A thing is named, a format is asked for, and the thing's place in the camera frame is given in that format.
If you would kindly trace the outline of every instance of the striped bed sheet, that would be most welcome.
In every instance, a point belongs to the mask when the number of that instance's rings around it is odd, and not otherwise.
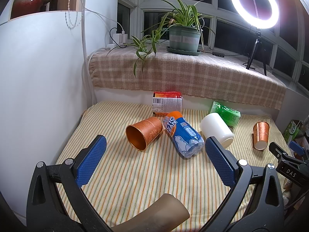
[[[198,132],[200,121],[207,111],[183,109],[185,119]],[[175,231],[194,231],[201,228],[219,207],[229,191],[222,184],[211,161],[202,149],[190,159],[182,157],[164,130],[144,152],[134,149],[127,141],[126,126],[153,116],[151,107],[125,102],[100,102],[83,115],[57,163],[75,157],[98,135],[107,139],[107,150],[89,183],[82,187],[91,204],[109,226],[131,219],[149,207],[164,193],[179,199],[188,209],[190,218]],[[252,148],[252,128],[258,121],[270,124],[269,142],[290,151],[282,134],[269,116],[242,115],[234,129],[235,140],[228,147],[237,159],[246,159],[250,165],[264,167],[277,165],[268,149]],[[284,178],[279,175],[281,186]],[[78,221],[62,185],[61,198],[70,217]],[[248,188],[234,220],[241,218],[249,202],[253,186]]]

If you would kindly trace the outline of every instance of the metal screw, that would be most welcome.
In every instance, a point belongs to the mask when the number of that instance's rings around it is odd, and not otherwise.
[[[274,166],[273,164],[271,164],[271,163],[267,164],[267,166],[268,166],[268,168],[270,168],[270,169],[274,169],[274,168],[275,168],[275,166]]]
[[[245,159],[240,159],[240,160],[238,161],[238,163],[239,163],[239,165],[241,165],[241,166],[246,166],[246,165],[248,165],[248,162],[247,162]]]
[[[43,165],[44,165],[44,163],[40,161],[40,162],[37,164],[37,167],[38,167],[38,168],[41,168]]]
[[[71,165],[72,163],[73,163],[73,160],[71,158],[65,160],[65,164],[67,165]]]

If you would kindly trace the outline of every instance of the blue gripper pad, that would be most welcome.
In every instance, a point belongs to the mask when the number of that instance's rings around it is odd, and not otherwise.
[[[300,156],[303,156],[305,154],[304,149],[298,145],[295,141],[291,141],[289,143],[289,148],[291,148],[295,153],[297,153]]]
[[[233,187],[236,183],[235,166],[237,165],[235,162],[227,160],[226,156],[229,155],[224,154],[224,148],[214,137],[210,137],[206,140],[205,150],[217,173],[219,174],[223,184],[228,187]]]
[[[88,147],[90,148],[90,151],[77,168],[76,183],[79,188],[89,182],[93,172],[106,151],[106,145],[106,138],[101,136],[93,147]]]

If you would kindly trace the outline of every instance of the green box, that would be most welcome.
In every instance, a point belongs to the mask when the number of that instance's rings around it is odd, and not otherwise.
[[[240,119],[240,112],[234,109],[228,108],[223,104],[220,104],[216,101],[213,102],[213,106],[211,108],[211,113],[218,113],[223,121],[229,127],[236,127],[238,121]]]
[[[295,138],[303,135],[303,132],[300,133],[303,124],[299,120],[292,119],[288,127],[285,129],[283,133],[284,140],[287,144],[293,141]]]

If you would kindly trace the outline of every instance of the green flower pot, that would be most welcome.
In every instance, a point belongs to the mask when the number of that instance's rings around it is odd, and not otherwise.
[[[188,26],[172,26],[170,32],[170,48],[189,52],[197,52],[200,32]]]

